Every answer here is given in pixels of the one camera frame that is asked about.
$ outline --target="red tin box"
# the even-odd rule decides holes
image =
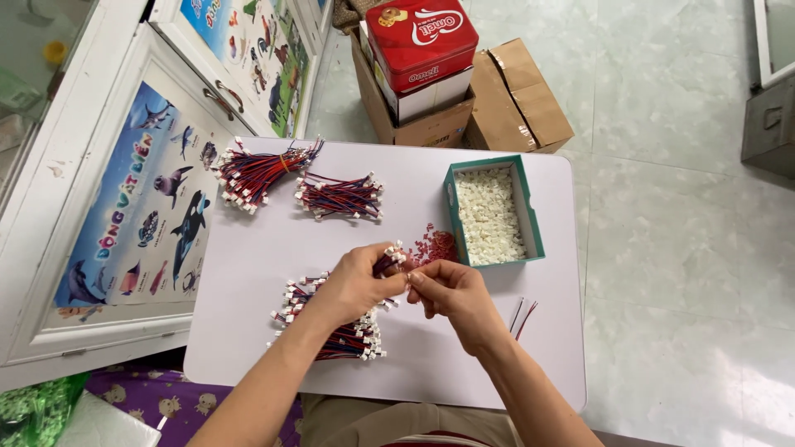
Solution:
[[[368,39],[394,91],[472,65],[478,34],[459,0],[394,0],[370,8]]]

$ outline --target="teal box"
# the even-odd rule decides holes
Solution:
[[[522,164],[522,156],[509,155],[507,157],[453,163],[450,165],[448,174],[444,178],[444,190],[448,198],[450,222],[452,224],[453,236],[456,240],[458,259],[466,266],[472,265],[469,262],[467,240],[464,238],[464,227],[459,218],[460,205],[458,202],[458,189],[456,188],[456,173],[470,173],[474,171],[505,168],[510,169],[511,187],[514,190],[512,197],[514,198],[516,215],[519,220],[519,233],[522,235],[522,241],[525,243],[527,258],[518,261],[474,267],[501,266],[544,258],[544,245],[541,243],[541,233],[538,231],[536,212],[530,207],[530,189],[527,187],[527,178],[525,177],[525,166]]]

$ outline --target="box of white connectors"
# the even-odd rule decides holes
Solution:
[[[461,263],[480,268],[544,258],[521,155],[453,163],[444,189]]]

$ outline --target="brown cardboard box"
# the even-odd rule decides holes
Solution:
[[[358,28],[351,31],[351,53],[356,68],[356,79],[359,81],[359,93],[379,143],[397,146],[458,147],[475,105],[475,96],[471,88],[463,102],[433,115],[415,119],[403,126],[394,127],[381,88],[362,53]]]
[[[475,54],[477,100],[465,144],[473,149],[552,154],[574,136],[521,39]]]

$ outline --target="educational poster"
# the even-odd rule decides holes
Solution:
[[[194,301],[218,142],[145,82],[54,297],[58,308]]]
[[[276,135],[294,137],[309,56],[285,0],[182,0],[180,11]]]

